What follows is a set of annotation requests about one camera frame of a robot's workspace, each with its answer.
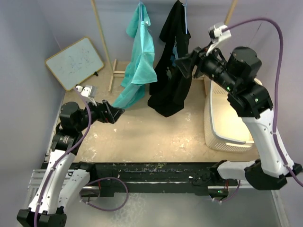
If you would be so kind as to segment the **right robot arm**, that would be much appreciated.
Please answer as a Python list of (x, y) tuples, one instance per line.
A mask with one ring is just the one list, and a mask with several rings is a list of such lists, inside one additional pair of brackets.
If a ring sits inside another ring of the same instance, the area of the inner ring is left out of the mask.
[(259, 158), (250, 162), (220, 161), (211, 168), (216, 185), (226, 180), (244, 180), (257, 190), (279, 190), (287, 178), (297, 176), (302, 166), (295, 163), (285, 148), (274, 124), (274, 106), (267, 89), (255, 81), (262, 62), (248, 47), (236, 47), (226, 61), (221, 51), (207, 54), (197, 47), (175, 61), (184, 77), (193, 69), (205, 74), (228, 93), (228, 102), (250, 131)]

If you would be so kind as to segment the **teal t shirt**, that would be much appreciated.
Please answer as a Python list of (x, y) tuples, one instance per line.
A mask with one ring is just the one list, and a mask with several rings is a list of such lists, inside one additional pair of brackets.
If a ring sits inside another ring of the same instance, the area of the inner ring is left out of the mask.
[(140, 21), (139, 4), (129, 22), (126, 33), (134, 39), (131, 60), (121, 83), (124, 88), (113, 103), (114, 107), (128, 108), (145, 96), (145, 85), (157, 81), (153, 68), (155, 48), (149, 26)]

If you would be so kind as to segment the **blue hanger of black shirt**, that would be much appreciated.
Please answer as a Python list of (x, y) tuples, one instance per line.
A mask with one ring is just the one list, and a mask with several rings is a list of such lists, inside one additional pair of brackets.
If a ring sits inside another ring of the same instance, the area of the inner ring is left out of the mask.
[(189, 34), (188, 30), (188, 19), (187, 19), (187, 5), (188, 5), (188, 0), (185, 0), (185, 2), (182, 4), (184, 8), (184, 21), (185, 21), (185, 34)]

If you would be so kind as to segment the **black t shirt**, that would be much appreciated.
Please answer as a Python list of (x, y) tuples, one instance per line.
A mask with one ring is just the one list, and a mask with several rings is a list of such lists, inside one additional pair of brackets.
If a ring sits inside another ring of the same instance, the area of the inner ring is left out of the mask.
[(185, 7), (179, 0), (171, 8), (159, 38), (165, 47), (154, 69), (157, 81), (149, 86), (148, 106), (160, 115), (170, 117), (184, 108), (192, 82), (176, 65), (177, 59), (188, 54), (191, 38), (186, 28)]

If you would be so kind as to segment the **blue hanger of teal shirt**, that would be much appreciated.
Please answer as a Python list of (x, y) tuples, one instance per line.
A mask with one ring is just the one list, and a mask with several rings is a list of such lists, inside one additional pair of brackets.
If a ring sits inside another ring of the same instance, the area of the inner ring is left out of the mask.
[(146, 6), (141, 0), (139, 1), (139, 17), (141, 22), (143, 22), (147, 26), (151, 25), (151, 21), (147, 13)]

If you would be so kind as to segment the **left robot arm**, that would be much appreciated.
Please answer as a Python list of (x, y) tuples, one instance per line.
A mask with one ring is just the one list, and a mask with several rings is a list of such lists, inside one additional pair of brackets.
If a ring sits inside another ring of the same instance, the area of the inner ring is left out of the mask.
[(85, 185), (96, 183), (97, 170), (92, 163), (81, 162), (69, 179), (66, 176), (91, 125), (96, 121), (114, 124), (125, 111), (106, 100), (85, 106), (80, 109), (76, 102), (67, 102), (61, 107), (45, 174), (28, 208), (19, 210), (17, 215), (22, 226), (65, 226), (72, 201)]

